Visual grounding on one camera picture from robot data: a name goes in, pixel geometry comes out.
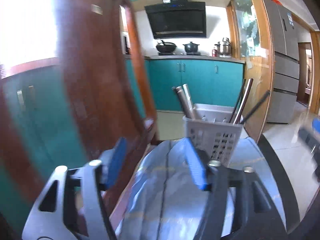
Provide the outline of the black chopstick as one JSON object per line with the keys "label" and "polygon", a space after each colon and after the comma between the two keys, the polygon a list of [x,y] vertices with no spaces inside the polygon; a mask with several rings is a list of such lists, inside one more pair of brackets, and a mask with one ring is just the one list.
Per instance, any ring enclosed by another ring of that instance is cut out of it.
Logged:
{"label": "black chopstick", "polygon": [[255,106],[249,111],[249,113],[240,122],[241,125],[243,125],[248,119],[251,118],[251,116],[260,108],[260,106],[269,98],[270,94],[271,94],[270,90],[267,90],[264,93],[264,95],[260,98],[260,100],[255,104]]}
{"label": "black chopstick", "polygon": [[246,79],[243,79],[242,85],[241,85],[241,88],[240,88],[240,91],[239,91],[239,94],[238,94],[238,98],[237,98],[237,100],[236,100],[236,104],[235,104],[235,106],[234,106],[234,108],[233,108],[233,111],[232,111],[232,114],[231,114],[231,116],[230,116],[230,118],[229,118],[228,123],[231,123],[232,120],[233,120],[233,118],[234,118],[234,115],[235,115],[235,112],[236,112],[236,110],[237,110],[238,104],[239,104],[239,102],[240,102],[241,95],[242,95],[242,91],[243,91],[243,89],[244,89],[245,84],[246,84]]}

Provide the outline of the dark red chopstick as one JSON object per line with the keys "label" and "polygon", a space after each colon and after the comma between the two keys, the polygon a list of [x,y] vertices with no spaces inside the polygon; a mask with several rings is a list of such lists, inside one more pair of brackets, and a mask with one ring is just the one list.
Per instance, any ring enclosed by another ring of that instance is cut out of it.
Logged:
{"label": "dark red chopstick", "polygon": [[240,123],[240,118],[242,116],[244,107],[245,107],[247,99],[249,97],[249,94],[250,94],[250,91],[251,91],[251,88],[252,88],[252,83],[253,83],[253,79],[250,78],[248,80],[248,82],[247,82],[247,86],[246,86],[246,89],[245,89],[245,92],[244,92],[244,96],[243,96],[242,101],[240,103],[240,107],[239,107],[238,112],[237,112],[237,114],[235,116],[233,124],[239,124]]}

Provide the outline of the brown chopstick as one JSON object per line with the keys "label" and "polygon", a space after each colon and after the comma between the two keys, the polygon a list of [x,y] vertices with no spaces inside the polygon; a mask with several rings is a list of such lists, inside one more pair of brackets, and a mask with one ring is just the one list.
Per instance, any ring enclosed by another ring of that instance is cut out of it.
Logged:
{"label": "brown chopstick", "polygon": [[195,119],[195,115],[193,113],[193,110],[189,107],[187,102],[187,97],[185,96],[184,90],[181,86],[173,88],[173,91],[176,93],[178,100],[180,102],[180,105],[182,107],[182,110],[185,114],[185,116],[189,119]]}

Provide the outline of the cream chopstick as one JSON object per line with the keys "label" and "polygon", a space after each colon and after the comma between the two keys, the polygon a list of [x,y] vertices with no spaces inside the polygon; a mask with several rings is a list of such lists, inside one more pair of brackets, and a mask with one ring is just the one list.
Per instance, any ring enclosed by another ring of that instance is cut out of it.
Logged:
{"label": "cream chopstick", "polygon": [[185,84],[183,84],[182,87],[183,87],[183,90],[184,90],[184,93],[185,93],[185,96],[186,96],[186,99],[187,99],[187,104],[189,106],[189,109],[190,109],[191,112],[193,112],[194,111],[194,104],[193,104],[193,102],[191,100],[191,94],[190,94],[190,91],[189,91],[188,84],[185,83]]}

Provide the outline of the grey refrigerator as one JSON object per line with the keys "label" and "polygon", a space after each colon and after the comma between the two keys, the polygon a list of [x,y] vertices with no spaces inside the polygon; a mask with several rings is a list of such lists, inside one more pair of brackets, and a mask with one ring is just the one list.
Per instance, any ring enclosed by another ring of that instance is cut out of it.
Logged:
{"label": "grey refrigerator", "polygon": [[288,124],[299,85],[298,38],[292,13],[273,0],[264,0],[273,37],[274,79],[267,122]]}

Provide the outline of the blue cloth table mat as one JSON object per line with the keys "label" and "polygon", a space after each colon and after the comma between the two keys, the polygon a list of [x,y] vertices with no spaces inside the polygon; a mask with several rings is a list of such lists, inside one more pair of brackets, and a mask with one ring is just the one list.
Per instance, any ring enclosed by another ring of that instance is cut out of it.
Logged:
{"label": "blue cloth table mat", "polygon": [[[194,183],[185,157],[184,139],[162,142],[140,163],[121,224],[120,239],[194,239],[208,192]],[[246,166],[253,168],[273,200],[278,193],[276,182],[251,138],[239,141],[228,168],[242,170]],[[282,220],[283,206],[279,200],[273,202]],[[234,203],[235,188],[231,187],[223,236],[231,233]]]}

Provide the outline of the white plastic utensil holder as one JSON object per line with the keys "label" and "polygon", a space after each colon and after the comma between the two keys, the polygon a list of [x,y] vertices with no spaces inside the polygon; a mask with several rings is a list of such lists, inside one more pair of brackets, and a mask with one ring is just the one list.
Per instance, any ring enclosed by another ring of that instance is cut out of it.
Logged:
{"label": "white plastic utensil holder", "polygon": [[205,151],[210,159],[228,166],[239,141],[241,124],[229,123],[233,107],[196,103],[196,119],[183,117],[184,136],[189,137],[193,145]]}

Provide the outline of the wooden glass sliding door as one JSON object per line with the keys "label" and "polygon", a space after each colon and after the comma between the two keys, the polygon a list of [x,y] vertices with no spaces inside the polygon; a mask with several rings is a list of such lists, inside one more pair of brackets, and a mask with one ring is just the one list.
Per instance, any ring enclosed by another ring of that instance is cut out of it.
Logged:
{"label": "wooden glass sliding door", "polygon": [[232,56],[245,62],[244,78],[252,79],[252,88],[244,107],[247,115],[274,80],[274,45],[264,0],[231,0],[227,17]]}

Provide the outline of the steel kettle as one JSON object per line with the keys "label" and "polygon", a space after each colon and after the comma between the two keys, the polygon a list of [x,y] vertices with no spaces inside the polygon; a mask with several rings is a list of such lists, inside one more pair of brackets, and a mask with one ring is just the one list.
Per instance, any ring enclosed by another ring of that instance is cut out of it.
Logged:
{"label": "steel kettle", "polygon": [[217,55],[220,57],[230,57],[232,53],[232,46],[229,38],[223,37],[222,41],[215,44]]}

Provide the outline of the black cooking pot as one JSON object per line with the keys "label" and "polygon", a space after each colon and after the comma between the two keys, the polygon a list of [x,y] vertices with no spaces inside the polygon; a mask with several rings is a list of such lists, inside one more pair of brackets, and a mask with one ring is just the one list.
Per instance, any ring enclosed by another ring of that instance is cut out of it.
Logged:
{"label": "black cooking pot", "polygon": [[199,52],[199,45],[194,42],[189,42],[184,44],[184,50],[187,55],[201,55]]}

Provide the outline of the black wok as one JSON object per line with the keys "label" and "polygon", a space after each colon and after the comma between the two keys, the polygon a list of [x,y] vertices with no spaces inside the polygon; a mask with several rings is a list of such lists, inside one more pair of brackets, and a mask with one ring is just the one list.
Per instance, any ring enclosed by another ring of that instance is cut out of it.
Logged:
{"label": "black wok", "polygon": [[172,42],[165,42],[161,40],[156,45],[156,49],[159,55],[174,55],[174,51],[176,50],[176,44]]}

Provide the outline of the black range hood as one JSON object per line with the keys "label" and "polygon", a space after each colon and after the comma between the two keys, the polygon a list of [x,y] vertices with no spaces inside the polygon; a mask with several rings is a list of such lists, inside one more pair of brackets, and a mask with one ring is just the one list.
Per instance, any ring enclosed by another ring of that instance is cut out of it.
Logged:
{"label": "black range hood", "polygon": [[169,0],[145,7],[153,38],[206,37],[206,3]]}

